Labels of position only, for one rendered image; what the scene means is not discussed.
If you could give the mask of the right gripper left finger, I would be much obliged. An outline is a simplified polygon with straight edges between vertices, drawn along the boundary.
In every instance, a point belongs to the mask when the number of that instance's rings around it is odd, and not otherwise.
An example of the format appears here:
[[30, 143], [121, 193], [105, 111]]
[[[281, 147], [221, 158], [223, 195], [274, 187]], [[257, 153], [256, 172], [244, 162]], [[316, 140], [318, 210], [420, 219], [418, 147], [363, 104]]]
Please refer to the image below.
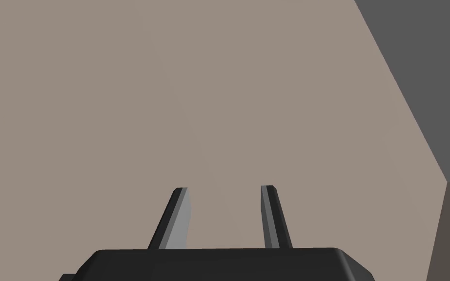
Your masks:
[[147, 248], [186, 249], [190, 218], [188, 189], [174, 189]]

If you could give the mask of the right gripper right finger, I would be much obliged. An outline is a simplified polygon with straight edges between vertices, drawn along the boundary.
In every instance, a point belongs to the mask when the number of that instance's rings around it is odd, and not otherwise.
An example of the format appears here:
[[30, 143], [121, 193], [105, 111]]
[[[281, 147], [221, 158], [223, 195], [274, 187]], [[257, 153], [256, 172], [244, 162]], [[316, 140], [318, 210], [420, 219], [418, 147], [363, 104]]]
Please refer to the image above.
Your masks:
[[261, 186], [261, 216], [265, 248], [292, 248], [278, 192], [273, 185]]

